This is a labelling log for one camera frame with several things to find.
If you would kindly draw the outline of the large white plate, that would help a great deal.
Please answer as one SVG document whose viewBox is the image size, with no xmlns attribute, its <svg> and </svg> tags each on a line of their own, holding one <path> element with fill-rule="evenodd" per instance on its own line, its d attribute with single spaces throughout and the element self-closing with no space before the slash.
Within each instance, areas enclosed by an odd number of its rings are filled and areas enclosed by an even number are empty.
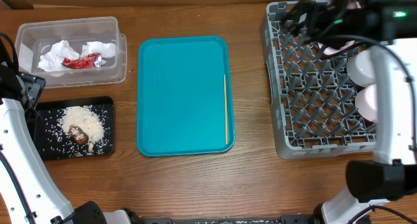
<svg viewBox="0 0 417 224">
<path fill-rule="evenodd" d="M 360 8 L 360 4 L 357 0 L 348 0 L 347 9 L 356 9 Z M 340 47 L 339 49 L 334 49 L 328 46 L 325 46 L 324 54 L 327 56 L 335 55 L 337 52 L 342 51 L 343 49 L 346 49 L 352 45 L 354 45 L 356 42 L 354 40 L 348 41 L 345 43 L 344 46 Z"/>
</svg>

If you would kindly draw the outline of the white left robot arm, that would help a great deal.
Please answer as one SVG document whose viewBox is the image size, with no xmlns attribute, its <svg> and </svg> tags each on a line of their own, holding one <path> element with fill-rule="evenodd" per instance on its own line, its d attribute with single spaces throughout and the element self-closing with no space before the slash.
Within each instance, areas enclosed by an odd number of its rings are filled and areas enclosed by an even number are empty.
<svg viewBox="0 0 417 224">
<path fill-rule="evenodd" d="M 140 223 L 129 209 L 103 212 L 89 201 L 74 208 L 42 161 L 27 117 L 46 85 L 42 77 L 19 71 L 18 54 L 1 46 L 1 196 L 13 223 Z"/>
</svg>

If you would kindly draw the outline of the clear plastic waste bin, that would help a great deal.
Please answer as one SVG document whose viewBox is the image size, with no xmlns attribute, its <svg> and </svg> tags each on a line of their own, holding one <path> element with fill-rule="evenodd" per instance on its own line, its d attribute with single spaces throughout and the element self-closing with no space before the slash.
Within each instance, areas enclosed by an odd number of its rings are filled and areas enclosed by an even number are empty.
<svg viewBox="0 0 417 224">
<path fill-rule="evenodd" d="M 98 68 L 46 72 L 38 68 L 40 56 L 51 50 L 53 44 L 68 41 L 81 55 L 82 45 L 99 41 L 114 43 L 116 55 L 102 58 L 106 63 Z M 20 26 L 15 42 L 19 69 L 46 80 L 47 88 L 75 87 L 122 83 L 127 73 L 127 42 L 114 17 L 82 18 L 43 21 Z"/>
</svg>

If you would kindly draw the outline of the teal serving tray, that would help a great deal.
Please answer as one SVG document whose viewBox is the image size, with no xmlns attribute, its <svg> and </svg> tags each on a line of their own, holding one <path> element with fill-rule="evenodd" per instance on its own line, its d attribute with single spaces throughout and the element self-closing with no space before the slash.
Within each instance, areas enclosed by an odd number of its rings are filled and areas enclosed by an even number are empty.
<svg viewBox="0 0 417 224">
<path fill-rule="evenodd" d="M 223 75 L 229 143 L 225 145 Z M 217 154 L 235 143 L 228 49 L 219 36 L 153 38 L 138 50 L 137 148 L 145 156 Z"/>
</svg>

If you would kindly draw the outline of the white napkin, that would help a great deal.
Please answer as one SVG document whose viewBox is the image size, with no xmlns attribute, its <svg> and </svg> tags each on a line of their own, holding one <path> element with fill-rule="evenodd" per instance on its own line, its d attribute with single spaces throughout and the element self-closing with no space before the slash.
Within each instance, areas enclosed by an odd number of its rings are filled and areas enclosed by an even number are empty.
<svg viewBox="0 0 417 224">
<path fill-rule="evenodd" d="M 102 58 L 112 58 L 116 55 L 116 45 L 114 43 L 103 43 L 99 41 L 87 42 L 86 45 L 82 45 L 81 57 L 99 53 Z"/>
<path fill-rule="evenodd" d="M 62 65 L 64 59 L 75 60 L 79 57 L 79 53 L 70 47 L 68 41 L 62 40 L 53 44 L 51 50 L 45 55 L 40 56 L 38 68 L 46 72 L 68 70 L 67 67 Z"/>
</svg>

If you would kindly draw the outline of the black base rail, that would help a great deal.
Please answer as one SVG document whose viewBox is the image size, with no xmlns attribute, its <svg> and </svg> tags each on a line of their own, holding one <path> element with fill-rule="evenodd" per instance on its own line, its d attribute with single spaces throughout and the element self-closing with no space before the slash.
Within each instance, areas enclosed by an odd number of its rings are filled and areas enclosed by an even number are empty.
<svg viewBox="0 0 417 224">
<path fill-rule="evenodd" d="M 143 218 L 145 224 L 310 224 L 314 223 L 309 215 L 284 215 L 281 217 L 221 218 L 221 219 L 171 219 Z"/>
</svg>

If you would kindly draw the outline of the wooden chopstick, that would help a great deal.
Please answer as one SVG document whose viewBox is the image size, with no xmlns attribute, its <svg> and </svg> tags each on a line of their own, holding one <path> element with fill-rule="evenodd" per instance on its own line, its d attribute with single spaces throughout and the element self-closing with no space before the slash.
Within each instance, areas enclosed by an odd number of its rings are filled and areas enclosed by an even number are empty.
<svg viewBox="0 0 417 224">
<path fill-rule="evenodd" d="M 223 75 L 223 90 L 224 90 L 224 110 L 225 110 L 225 145 L 229 143 L 229 123 L 228 123 L 228 107 L 227 107 L 227 80 L 226 75 Z"/>
</svg>

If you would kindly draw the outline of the grey bowl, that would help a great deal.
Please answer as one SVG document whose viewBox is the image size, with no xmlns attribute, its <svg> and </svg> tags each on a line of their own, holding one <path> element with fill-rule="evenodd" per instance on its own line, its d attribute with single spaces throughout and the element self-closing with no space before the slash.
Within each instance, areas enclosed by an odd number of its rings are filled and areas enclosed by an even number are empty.
<svg viewBox="0 0 417 224">
<path fill-rule="evenodd" d="M 362 51 L 351 58 L 347 63 L 347 73 L 351 80 L 361 87 L 376 84 L 370 51 Z"/>
</svg>

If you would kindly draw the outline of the red foil wrapper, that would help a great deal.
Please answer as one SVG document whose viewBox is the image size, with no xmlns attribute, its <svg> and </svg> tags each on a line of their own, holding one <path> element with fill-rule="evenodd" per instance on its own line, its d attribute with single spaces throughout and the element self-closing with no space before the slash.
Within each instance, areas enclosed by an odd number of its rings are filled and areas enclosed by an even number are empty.
<svg viewBox="0 0 417 224">
<path fill-rule="evenodd" d="M 69 69 L 81 70 L 86 68 L 98 68 L 105 63 L 106 62 L 102 59 L 100 53 L 92 53 L 74 60 L 65 58 L 61 64 Z"/>
</svg>

